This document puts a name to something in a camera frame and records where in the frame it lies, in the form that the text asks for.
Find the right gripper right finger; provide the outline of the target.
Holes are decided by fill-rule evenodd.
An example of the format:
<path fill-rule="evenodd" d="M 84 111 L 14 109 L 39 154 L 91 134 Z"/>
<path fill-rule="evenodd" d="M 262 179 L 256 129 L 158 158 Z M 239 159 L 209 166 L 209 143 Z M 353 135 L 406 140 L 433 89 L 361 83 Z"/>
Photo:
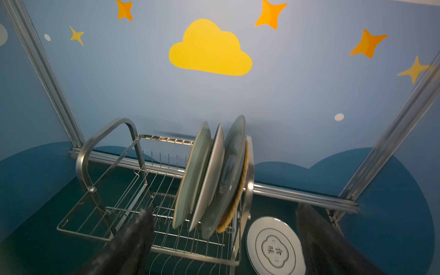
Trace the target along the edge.
<path fill-rule="evenodd" d="M 312 206 L 296 210 L 299 240 L 308 275 L 383 275 Z"/>

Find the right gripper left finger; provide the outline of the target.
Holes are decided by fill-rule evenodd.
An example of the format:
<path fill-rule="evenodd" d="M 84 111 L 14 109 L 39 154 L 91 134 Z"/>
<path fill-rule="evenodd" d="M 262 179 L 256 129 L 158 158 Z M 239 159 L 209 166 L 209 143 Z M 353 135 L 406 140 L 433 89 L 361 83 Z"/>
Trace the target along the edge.
<path fill-rule="evenodd" d="M 75 275 L 143 275 L 154 240 L 153 207 L 143 209 Z"/>

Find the white plate grey emblem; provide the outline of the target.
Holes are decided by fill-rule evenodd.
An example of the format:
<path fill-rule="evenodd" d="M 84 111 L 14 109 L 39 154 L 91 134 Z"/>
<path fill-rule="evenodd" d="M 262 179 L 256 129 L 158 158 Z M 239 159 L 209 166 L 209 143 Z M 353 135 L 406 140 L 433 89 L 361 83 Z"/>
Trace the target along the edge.
<path fill-rule="evenodd" d="M 304 275 L 301 242 L 294 230 L 275 217 L 254 221 L 247 233 L 246 250 L 258 275 Z"/>

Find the plain pale green plate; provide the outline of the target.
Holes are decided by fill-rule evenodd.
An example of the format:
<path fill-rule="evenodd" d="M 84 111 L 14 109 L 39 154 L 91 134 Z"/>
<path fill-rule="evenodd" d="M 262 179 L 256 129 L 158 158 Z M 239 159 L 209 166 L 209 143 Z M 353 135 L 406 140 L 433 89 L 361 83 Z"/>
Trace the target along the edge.
<path fill-rule="evenodd" d="M 208 240 L 228 212 L 241 179 L 245 160 L 244 115 L 233 123 L 225 139 L 225 158 L 220 181 L 211 205 L 201 220 L 202 238 Z"/>

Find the light green flower plate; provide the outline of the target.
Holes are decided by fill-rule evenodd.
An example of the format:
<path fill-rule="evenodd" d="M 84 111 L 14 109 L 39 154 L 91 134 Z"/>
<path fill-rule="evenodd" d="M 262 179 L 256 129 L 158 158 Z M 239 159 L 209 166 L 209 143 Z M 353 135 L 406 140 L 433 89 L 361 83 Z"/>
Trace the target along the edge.
<path fill-rule="evenodd" d="M 194 210 L 199 189 L 204 180 L 205 168 L 213 145 L 210 127 L 204 121 L 196 136 L 190 157 L 176 195 L 173 228 L 181 226 Z"/>

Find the white plate dark lettered rim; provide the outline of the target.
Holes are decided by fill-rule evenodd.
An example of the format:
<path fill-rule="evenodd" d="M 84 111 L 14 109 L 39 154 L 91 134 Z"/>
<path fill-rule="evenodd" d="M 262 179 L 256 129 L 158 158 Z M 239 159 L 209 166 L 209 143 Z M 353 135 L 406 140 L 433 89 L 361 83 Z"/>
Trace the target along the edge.
<path fill-rule="evenodd" d="M 199 189 L 197 204 L 192 211 L 192 218 L 189 227 L 190 231 L 197 227 L 207 211 L 207 208 L 211 205 L 220 180 L 225 155 L 225 148 L 223 145 L 224 132 L 221 125 L 217 127 L 215 137 L 212 137 L 212 139 L 213 145 L 205 168 L 203 182 Z"/>

